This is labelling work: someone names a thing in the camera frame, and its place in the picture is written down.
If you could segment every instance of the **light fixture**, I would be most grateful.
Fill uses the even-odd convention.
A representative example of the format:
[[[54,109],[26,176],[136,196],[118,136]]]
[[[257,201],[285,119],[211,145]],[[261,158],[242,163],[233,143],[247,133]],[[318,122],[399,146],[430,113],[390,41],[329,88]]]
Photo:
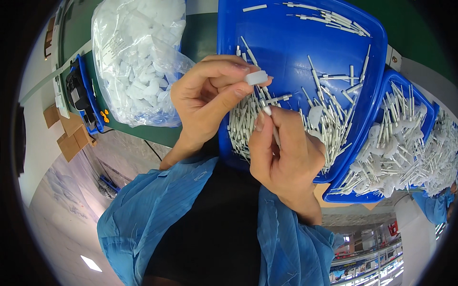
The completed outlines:
[[[386,286],[386,285],[388,285],[391,281],[393,281],[393,278],[390,278],[390,279],[388,279],[388,280],[386,280],[386,281],[383,281],[383,283],[381,283],[380,286]]]
[[[368,284],[366,284],[365,286],[371,286],[372,284],[375,284],[376,282],[378,281],[378,278],[375,279],[374,281],[372,282],[369,282]]]
[[[394,278],[398,277],[398,276],[401,275],[401,273],[403,273],[403,272],[404,272],[404,269],[401,269],[401,271],[399,271],[399,272],[394,276]]]
[[[97,264],[95,264],[95,262],[92,259],[87,258],[87,257],[82,256],[82,255],[80,255],[80,256],[84,260],[84,262],[86,262],[86,264],[89,266],[90,269],[98,271],[98,272],[102,272],[100,267],[98,267]]]

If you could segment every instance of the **wire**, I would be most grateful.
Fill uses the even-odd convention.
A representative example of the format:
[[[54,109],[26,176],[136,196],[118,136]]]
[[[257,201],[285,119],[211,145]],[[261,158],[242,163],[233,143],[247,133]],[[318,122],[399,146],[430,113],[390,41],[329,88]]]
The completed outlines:
[[[108,132],[110,132],[110,131],[113,131],[113,130],[114,130],[114,129],[110,129],[110,130],[107,130],[107,131],[104,131],[104,132],[102,132],[102,131],[100,131],[100,129],[98,128],[98,126],[97,126],[97,122],[95,123],[95,128],[97,128],[97,131],[98,131],[100,134],[105,134],[105,133],[108,133]]]
[[[143,139],[143,141],[145,141],[145,143],[151,148],[151,150],[156,154],[156,156],[159,158],[159,160],[161,160],[162,162],[162,159],[161,159],[161,156],[159,156],[159,154],[156,152],[156,150],[154,150],[151,145],[149,145],[148,141],[146,141],[145,139]]]

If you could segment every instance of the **green workbench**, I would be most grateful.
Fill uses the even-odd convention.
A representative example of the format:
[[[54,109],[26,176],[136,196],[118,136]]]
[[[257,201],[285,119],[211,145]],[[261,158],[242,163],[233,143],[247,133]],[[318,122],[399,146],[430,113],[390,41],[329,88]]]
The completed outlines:
[[[91,18],[93,10],[101,0],[73,2],[64,15],[59,44],[59,64],[66,62],[82,45],[91,39]],[[416,11],[414,4],[407,0],[348,0],[349,3],[375,16],[385,27],[388,43],[403,57],[407,57],[440,73],[453,82],[452,68],[449,65],[434,34]],[[186,28],[182,38],[181,52],[194,62],[209,54],[216,53],[217,13],[186,16]],[[87,72],[94,79],[97,103],[101,110],[108,109],[101,96],[96,81],[93,55],[83,56]],[[66,69],[61,78],[64,81],[69,74]],[[110,128],[140,137],[152,142],[173,147],[181,132],[181,127],[137,126],[131,128],[117,122],[111,114],[106,125]]]

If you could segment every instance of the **plastic bag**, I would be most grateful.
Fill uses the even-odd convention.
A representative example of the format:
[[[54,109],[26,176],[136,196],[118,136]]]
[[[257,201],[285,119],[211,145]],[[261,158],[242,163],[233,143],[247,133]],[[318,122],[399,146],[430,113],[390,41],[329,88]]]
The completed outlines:
[[[170,87],[194,62],[178,52],[184,0],[105,0],[92,41],[100,91],[113,117],[131,127],[181,124]]]

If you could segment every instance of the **blue plastic tray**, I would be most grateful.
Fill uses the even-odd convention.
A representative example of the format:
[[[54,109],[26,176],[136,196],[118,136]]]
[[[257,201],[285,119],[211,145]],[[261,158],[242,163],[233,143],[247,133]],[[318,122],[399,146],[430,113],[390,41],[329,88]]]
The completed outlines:
[[[105,121],[104,121],[103,117],[100,115],[100,109],[98,108],[98,105],[97,105],[97,103],[95,101],[94,92],[92,90],[92,82],[90,82],[90,77],[87,76],[87,73],[86,73],[86,64],[84,62],[84,59],[80,56],[80,54],[76,55],[75,60],[79,61],[79,63],[80,63],[80,71],[81,71],[81,77],[83,78],[84,89],[86,90],[87,97],[89,99],[91,107],[94,110],[95,118],[97,119],[95,121],[95,124],[97,125],[98,130],[103,132],[104,131],[104,126],[105,126]],[[78,113],[80,114],[81,118],[84,121],[84,115],[86,114],[86,112],[85,111],[78,111]],[[89,126],[86,126],[86,129],[87,129],[88,133],[91,134],[91,135],[94,135],[94,134],[98,133],[98,130],[97,130],[96,127],[91,129]]]
[[[352,145],[337,157],[336,162],[326,175],[317,176],[315,183],[332,181],[353,154],[355,142],[366,131],[366,122],[373,113],[378,101],[387,51],[387,34],[381,23],[373,16],[343,1],[296,1],[296,3],[314,5],[334,11],[356,21],[364,27],[373,38],[326,27],[324,23],[311,20],[300,20],[286,14],[303,14],[312,16],[317,11],[305,8],[290,8],[286,5],[275,5],[278,1],[260,0],[220,0],[218,7],[218,54],[235,54],[237,45],[242,52],[246,47],[240,39],[243,36],[250,46],[259,66],[269,75],[274,76],[269,92],[281,96],[292,93],[289,101],[280,101],[283,108],[298,109],[304,114],[310,109],[301,86],[310,97],[316,97],[316,85],[307,59],[310,55],[318,76],[349,75],[350,65],[354,66],[355,76],[360,76],[369,44],[370,60],[367,66],[363,88],[359,89],[358,102],[355,106],[353,125],[347,143]],[[243,12],[242,8],[267,4],[267,8]],[[350,108],[350,102],[342,95],[343,89],[350,84],[345,81],[321,81],[336,96],[343,109]],[[227,132],[229,114],[219,127],[220,158],[229,166],[249,170],[248,163],[232,152]]]
[[[369,127],[371,127],[374,122],[378,122],[378,123],[382,122],[383,109],[380,109],[380,105],[382,104],[385,92],[388,92],[388,93],[393,92],[393,89],[391,88],[391,81],[393,81],[398,87],[402,85],[403,90],[404,90],[404,96],[406,97],[409,96],[409,85],[411,84],[410,81],[408,81],[405,77],[403,77],[402,75],[400,75],[398,72],[394,70],[387,70],[385,74],[383,75],[383,79],[382,79],[382,87],[380,88],[380,99],[377,102],[378,109],[377,109],[377,112],[373,114],[373,118],[369,121],[370,122],[370,124],[368,125]],[[427,108],[426,119],[425,119],[425,122],[423,123],[423,126],[421,127],[421,131],[424,134],[423,140],[426,141],[434,126],[434,122],[436,121],[436,117],[439,112],[439,106],[437,104],[433,106],[433,104],[431,104],[425,98],[425,96],[421,94],[421,92],[418,91],[418,89],[415,86],[414,86],[414,97],[415,97],[416,105],[419,105],[420,103],[424,103]],[[342,168],[342,171],[340,172],[340,174],[331,183],[331,185],[326,190],[326,192],[324,192],[323,194],[324,201],[330,202],[330,203],[358,204],[358,203],[376,203],[384,198],[383,196],[382,197],[377,196],[372,193],[356,197],[355,192],[352,192],[349,195],[340,195],[340,194],[332,194],[332,191],[331,191],[331,189],[338,188],[340,184],[343,182],[343,180],[345,179],[345,177],[347,176],[350,164],[353,163],[356,157],[358,156],[358,153],[360,152],[361,148],[363,147],[364,143],[366,142],[368,134],[369,134],[369,130],[367,130],[364,133],[364,136],[362,136],[361,139],[359,140],[354,150],[354,153],[350,157],[350,160],[348,160],[345,166]]]

